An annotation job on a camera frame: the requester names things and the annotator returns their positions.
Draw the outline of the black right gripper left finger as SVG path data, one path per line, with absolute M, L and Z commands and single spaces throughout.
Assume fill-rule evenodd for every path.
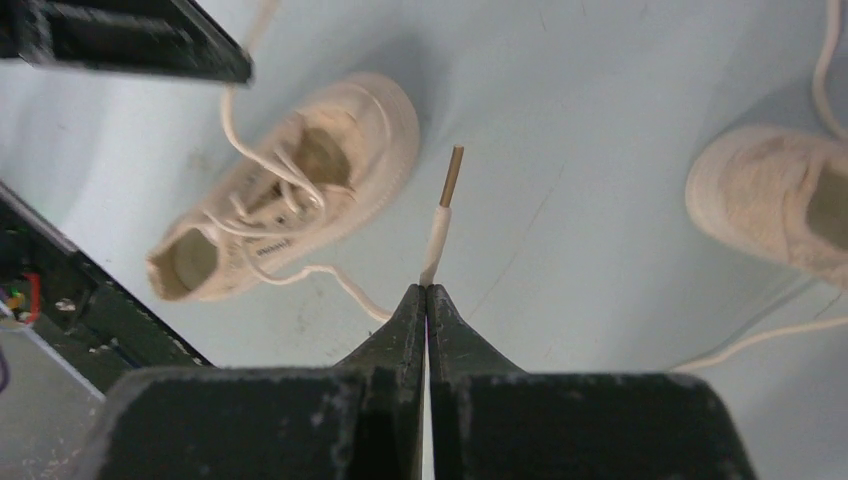
M 75 479 L 416 479 L 424 290 L 333 366 L 159 367 L 108 392 Z

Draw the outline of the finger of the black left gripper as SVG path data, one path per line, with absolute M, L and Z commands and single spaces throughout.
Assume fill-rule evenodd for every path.
M 247 84 L 253 62 L 197 2 L 1 0 L 1 58 Z

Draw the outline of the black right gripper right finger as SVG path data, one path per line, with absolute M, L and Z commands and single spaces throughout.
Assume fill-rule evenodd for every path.
M 721 398 L 680 373 L 530 373 L 427 295 L 439 479 L 752 479 Z

